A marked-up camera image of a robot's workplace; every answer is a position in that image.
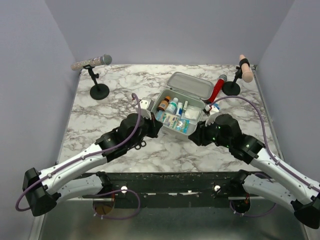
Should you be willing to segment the amber medicine bottle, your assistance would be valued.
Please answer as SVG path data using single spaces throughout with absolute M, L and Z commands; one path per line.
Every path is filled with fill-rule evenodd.
M 169 96 L 166 96 L 158 105 L 157 110 L 158 111 L 165 111 L 170 103 L 171 98 Z

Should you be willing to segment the white green medicine bottle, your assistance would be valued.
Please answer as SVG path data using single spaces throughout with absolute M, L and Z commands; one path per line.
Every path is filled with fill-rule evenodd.
M 170 114 L 174 114 L 175 110 L 177 109 L 179 99 L 174 97 L 173 100 L 168 104 L 166 108 L 166 112 Z

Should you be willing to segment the cotton swab bag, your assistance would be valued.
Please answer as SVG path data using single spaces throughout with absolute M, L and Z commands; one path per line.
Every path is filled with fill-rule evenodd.
M 189 128 L 190 121 L 188 119 L 180 119 L 177 122 L 175 129 L 181 133 L 186 134 Z

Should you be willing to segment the grey medicine kit case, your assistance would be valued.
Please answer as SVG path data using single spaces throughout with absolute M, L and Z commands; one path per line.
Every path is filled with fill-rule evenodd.
M 164 125 L 161 128 L 164 133 L 171 135 L 177 139 L 186 141 L 188 140 L 188 136 L 196 130 L 198 122 L 200 122 L 200 120 L 202 119 L 204 115 L 203 109 L 206 106 L 205 101 L 211 97 L 213 89 L 213 83 L 207 80 L 182 72 L 175 72 L 167 81 L 167 88 L 162 90 L 158 98 L 155 100 L 155 104 L 152 107 L 151 112 L 154 113 L 156 120 L 162 123 L 162 116 L 167 112 L 166 110 L 157 110 L 157 107 L 166 96 L 170 97 L 169 102 L 171 102 L 173 98 L 178 98 L 178 102 L 181 102 L 183 104 L 183 108 L 185 101 L 188 101 L 188 106 L 201 108 L 202 111 L 197 120 L 190 120 L 185 118 L 185 111 L 182 108 L 182 115 L 179 120 L 189 120 L 187 133 L 179 132 L 176 130 L 176 128 L 172 129 Z

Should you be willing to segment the white gauze pad pack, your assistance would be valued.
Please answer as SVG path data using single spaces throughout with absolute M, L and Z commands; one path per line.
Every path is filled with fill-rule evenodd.
M 197 120 L 199 118 L 199 115 L 201 114 L 202 109 L 199 107 L 195 107 L 192 105 L 188 105 L 186 107 L 184 117 L 189 120 Z

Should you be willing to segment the green medicine box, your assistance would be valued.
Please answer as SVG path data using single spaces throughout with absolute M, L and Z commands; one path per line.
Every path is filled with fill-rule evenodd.
M 189 104 L 189 102 L 186 100 L 186 101 L 184 102 L 184 105 L 183 105 L 183 110 L 184 110 L 184 111 L 187 110 L 188 104 Z

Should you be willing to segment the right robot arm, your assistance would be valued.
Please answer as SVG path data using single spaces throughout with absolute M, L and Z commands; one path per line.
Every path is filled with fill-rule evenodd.
M 257 195 L 287 208 L 295 218 L 312 229 L 320 227 L 320 184 L 301 174 L 269 153 L 257 138 L 242 133 L 239 123 L 229 114 L 219 115 L 214 123 L 199 122 L 188 137 L 197 146 L 214 143 L 226 147 L 237 160 L 261 170 L 271 179 L 261 179 L 245 170 L 230 181 L 230 191 L 241 196 Z

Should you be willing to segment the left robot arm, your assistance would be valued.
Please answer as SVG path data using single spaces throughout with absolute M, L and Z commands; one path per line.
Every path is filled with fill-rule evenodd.
M 18 198 L 15 209 L 20 208 L 22 198 L 26 198 L 28 207 L 35 217 L 44 215 L 56 207 L 58 202 L 69 198 L 98 195 L 107 197 L 111 191 L 108 179 L 100 173 L 81 178 L 85 172 L 109 163 L 130 149 L 144 147 L 144 138 L 157 138 L 163 124 L 137 113 L 129 114 L 120 126 L 101 135 L 88 148 L 47 169 L 36 170 L 34 167 L 24 173 L 22 195 Z

